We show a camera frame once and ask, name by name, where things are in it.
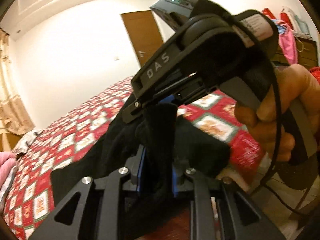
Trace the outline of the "red sleeve right forearm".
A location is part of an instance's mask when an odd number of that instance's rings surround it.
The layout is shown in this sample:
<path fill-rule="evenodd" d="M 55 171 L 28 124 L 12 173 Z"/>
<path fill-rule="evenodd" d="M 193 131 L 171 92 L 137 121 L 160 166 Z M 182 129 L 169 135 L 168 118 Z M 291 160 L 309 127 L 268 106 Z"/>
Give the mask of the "red sleeve right forearm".
<path fill-rule="evenodd" d="M 309 72 L 315 77 L 318 83 L 320 83 L 320 67 L 312 67 Z"/>

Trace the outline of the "person's right hand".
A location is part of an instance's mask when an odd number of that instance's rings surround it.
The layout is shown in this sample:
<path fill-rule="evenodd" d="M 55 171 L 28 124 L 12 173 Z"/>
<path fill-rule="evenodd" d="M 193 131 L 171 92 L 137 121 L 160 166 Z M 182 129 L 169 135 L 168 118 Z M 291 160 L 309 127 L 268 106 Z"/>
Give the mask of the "person's right hand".
<path fill-rule="evenodd" d="M 299 98 L 304 106 L 312 133 L 319 142 L 319 81 L 317 77 L 300 64 L 293 64 L 277 74 L 277 82 L 281 111 L 285 112 L 290 103 Z M 269 90 L 256 112 L 237 103 L 234 115 L 272 158 L 276 145 L 276 103 L 273 89 Z"/>

